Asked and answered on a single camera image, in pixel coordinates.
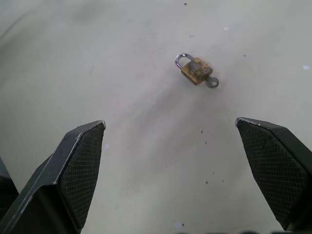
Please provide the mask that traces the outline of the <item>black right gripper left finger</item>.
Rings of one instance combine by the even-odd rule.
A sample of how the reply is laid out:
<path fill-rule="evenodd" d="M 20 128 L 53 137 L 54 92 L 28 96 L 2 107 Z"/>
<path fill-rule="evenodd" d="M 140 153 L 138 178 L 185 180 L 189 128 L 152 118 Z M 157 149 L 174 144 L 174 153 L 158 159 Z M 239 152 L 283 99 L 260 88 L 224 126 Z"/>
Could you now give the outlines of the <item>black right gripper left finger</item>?
<path fill-rule="evenodd" d="M 67 132 L 0 222 L 2 234 L 79 234 L 85 226 L 100 167 L 103 120 Z"/>

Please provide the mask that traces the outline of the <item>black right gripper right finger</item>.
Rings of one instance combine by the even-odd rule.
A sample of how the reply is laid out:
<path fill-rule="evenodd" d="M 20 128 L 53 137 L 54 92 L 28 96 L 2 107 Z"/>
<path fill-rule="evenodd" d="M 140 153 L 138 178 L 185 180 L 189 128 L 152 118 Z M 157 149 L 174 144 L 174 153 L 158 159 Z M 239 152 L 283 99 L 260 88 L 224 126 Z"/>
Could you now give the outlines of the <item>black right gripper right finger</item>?
<path fill-rule="evenodd" d="M 253 177 L 283 230 L 312 232 L 312 152 L 289 129 L 239 117 Z"/>

